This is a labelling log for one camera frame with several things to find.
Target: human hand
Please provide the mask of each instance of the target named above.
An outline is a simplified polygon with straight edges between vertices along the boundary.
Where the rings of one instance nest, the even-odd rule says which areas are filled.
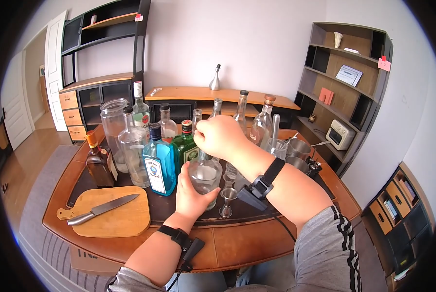
[[[180,213],[182,216],[195,222],[197,218],[205,212],[208,205],[216,198],[220,188],[218,187],[205,195],[197,193],[189,178],[189,165],[189,161],[184,163],[177,178],[176,213]]]
[[[239,149],[245,149],[246,145],[252,144],[245,137],[239,123],[226,115],[199,121],[194,141],[205,153],[226,161],[238,156]]]

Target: jigger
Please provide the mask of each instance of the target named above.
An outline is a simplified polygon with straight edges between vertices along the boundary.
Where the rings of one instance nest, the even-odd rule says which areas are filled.
[[[221,196],[224,198],[224,205],[219,209],[221,217],[229,218],[232,215],[231,202],[238,197],[238,191],[228,187],[221,191]]]

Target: liquor bottle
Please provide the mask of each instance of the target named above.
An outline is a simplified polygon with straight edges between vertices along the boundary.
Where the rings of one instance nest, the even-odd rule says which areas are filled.
[[[183,120],[182,121],[182,134],[177,135],[173,138],[171,144],[176,147],[176,156],[179,165],[176,168],[179,170],[177,173],[180,173],[181,166],[187,161],[191,161],[194,158],[198,157],[198,147],[194,142],[194,138],[192,137],[192,121],[191,120]]]
[[[146,137],[150,137],[148,127],[150,126],[150,108],[143,102],[142,81],[133,83],[133,97],[135,104],[133,105],[133,119],[137,127],[143,128],[146,132]]]
[[[143,149],[146,172],[151,189],[163,196],[169,196],[176,186],[174,147],[161,139],[161,125],[150,124],[150,141]]]
[[[194,109],[194,116],[192,117],[192,136],[194,135],[195,130],[197,130],[198,121],[202,120],[202,113],[203,110],[200,108]]]
[[[94,131],[87,132],[87,142],[90,146],[85,164],[98,188],[113,187],[117,180],[117,169],[112,160],[111,150],[98,146]]]
[[[221,114],[221,105],[222,99],[215,99],[215,102],[213,103],[213,111],[211,112],[211,115],[208,117],[208,119]]]
[[[236,109],[236,113],[234,114],[234,120],[238,121],[239,126],[244,132],[244,135],[247,136],[247,126],[245,125],[245,106],[247,105],[247,96],[249,95],[249,91],[241,90],[241,96],[239,97],[238,108]],[[236,178],[238,170],[229,162],[226,162],[226,173],[229,174],[229,177],[232,179]]]
[[[273,120],[271,113],[275,100],[274,95],[265,94],[262,112],[253,119],[250,128],[249,140],[261,148],[265,147],[269,138],[272,138]]]
[[[222,166],[213,157],[199,149],[198,157],[190,162],[188,169],[192,186],[199,194],[206,194],[219,186]],[[213,209],[216,199],[213,200],[205,211]]]
[[[168,103],[165,102],[160,105],[161,120],[158,124],[161,125],[161,137],[168,143],[171,143],[172,139],[178,134],[177,125],[170,118],[170,111],[171,108]]]
[[[135,114],[132,107],[124,108],[124,120],[126,128],[119,133],[117,138],[129,175],[134,185],[141,188],[149,187],[150,181],[142,156],[143,148],[147,144],[146,132],[144,128],[135,125]]]

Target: green bottle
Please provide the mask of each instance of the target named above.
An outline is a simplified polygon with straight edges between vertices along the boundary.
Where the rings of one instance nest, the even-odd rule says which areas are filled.
[[[182,134],[177,135],[171,141],[176,150],[175,160],[177,163],[176,171],[179,174],[180,168],[187,161],[191,161],[198,157],[198,147],[194,142],[192,137],[192,121],[183,120],[182,121]]]

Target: wooden cutting board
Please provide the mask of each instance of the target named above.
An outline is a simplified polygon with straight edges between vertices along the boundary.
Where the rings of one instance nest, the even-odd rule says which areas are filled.
[[[114,199],[138,193],[132,201],[100,214],[85,223],[74,225],[75,233],[83,237],[135,237],[150,226],[150,209],[146,192],[138,186],[122,186],[84,191],[70,210],[57,210],[61,220],[88,213],[93,207]]]

